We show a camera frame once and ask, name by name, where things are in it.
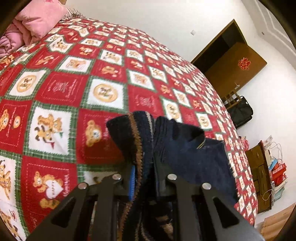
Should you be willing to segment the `navy striped knit sweater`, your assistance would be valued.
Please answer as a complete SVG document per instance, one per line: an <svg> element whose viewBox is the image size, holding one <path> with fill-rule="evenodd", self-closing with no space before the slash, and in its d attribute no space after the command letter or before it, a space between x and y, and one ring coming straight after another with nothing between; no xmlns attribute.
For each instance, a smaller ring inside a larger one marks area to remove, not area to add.
<svg viewBox="0 0 296 241"><path fill-rule="evenodd" d="M122 115L106 124L124 159L135 166L135 187L119 220L121 240L172 240L173 205L156 196L155 161L191 184L212 184L238 202L236 182L222 141L197 127L146 111Z"/></svg>

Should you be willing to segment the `pile of bags and boxes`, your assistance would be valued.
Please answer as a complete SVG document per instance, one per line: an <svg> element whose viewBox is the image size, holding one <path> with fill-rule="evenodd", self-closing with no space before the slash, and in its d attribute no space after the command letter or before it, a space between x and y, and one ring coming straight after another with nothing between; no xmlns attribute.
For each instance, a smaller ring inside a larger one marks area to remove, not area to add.
<svg viewBox="0 0 296 241"><path fill-rule="evenodd" d="M264 193L262 199L264 201L271 201L271 205L273 205L275 201L282 197L285 190L285 185L287 184L287 176L285 174L287 166L282 160L281 144L276 143L272 135L262 141L262 143L271 184L271 188Z"/></svg>

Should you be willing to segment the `brown wooden cabinet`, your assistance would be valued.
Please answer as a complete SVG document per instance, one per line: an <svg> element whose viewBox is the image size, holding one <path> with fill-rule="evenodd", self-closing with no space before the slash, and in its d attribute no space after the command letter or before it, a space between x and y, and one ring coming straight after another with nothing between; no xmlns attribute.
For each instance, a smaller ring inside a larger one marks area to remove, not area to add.
<svg viewBox="0 0 296 241"><path fill-rule="evenodd" d="M272 187L263 142L260 141L255 147L247 150L245 153L257 195L258 213L271 210Z"/></svg>

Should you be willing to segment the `black bag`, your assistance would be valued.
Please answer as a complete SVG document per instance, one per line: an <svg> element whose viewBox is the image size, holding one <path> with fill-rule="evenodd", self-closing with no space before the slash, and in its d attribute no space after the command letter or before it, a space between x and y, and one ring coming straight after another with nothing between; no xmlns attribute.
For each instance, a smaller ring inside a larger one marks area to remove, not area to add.
<svg viewBox="0 0 296 241"><path fill-rule="evenodd" d="M253 117L253 109L247 102L244 96L240 97L240 100L236 104L227 109L230 114L231 120L236 129L245 125Z"/></svg>

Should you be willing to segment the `wooden chair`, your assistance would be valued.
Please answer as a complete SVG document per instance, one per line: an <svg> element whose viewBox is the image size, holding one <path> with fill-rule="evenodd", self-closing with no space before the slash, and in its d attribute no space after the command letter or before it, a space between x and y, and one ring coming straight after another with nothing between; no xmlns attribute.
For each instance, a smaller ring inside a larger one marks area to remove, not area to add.
<svg viewBox="0 0 296 241"><path fill-rule="evenodd" d="M226 96L222 97L221 100L227 110L236 106L241 102L242 97L237 94L236 90L229 92Z"/></svg>

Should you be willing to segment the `red checkered bear bedspread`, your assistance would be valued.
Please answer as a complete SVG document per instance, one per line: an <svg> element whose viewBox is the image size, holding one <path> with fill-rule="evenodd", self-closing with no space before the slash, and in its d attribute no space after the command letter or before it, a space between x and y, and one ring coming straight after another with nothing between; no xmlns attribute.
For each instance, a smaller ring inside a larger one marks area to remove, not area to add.
<svg viewBox="0 0 296 241"><path fill-rule="evenodd" d="M223 141L237 211L258 213L248 159L205 75L145 32L74 18L1 61L1 221L25 240L79 183L117 172L123 156L106 123L143 111Z"/></svg>

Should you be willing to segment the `brown wooden door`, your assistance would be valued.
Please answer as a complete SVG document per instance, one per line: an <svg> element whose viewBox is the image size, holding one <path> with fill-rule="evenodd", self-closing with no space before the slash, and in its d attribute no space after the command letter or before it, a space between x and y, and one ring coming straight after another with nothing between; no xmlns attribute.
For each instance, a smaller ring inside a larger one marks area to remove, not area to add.
<svg viewBox="0 0 296 241"><path fill-rule="evenodd" d="M267 62L252 49L232 20L192 61L221 98L240 90Z"/></svg>

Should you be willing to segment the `folded pink quilt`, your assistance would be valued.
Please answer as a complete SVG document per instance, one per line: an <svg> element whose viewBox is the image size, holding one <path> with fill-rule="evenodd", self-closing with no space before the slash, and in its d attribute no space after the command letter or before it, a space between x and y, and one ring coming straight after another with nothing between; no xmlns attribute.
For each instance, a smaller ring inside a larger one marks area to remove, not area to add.
<svg viewBox="0 0 296 241"><path fill-rule="evenodd" d="M60 1L31 1L11 20L1 36L1 57L41 40L66 15Z"/></svg>

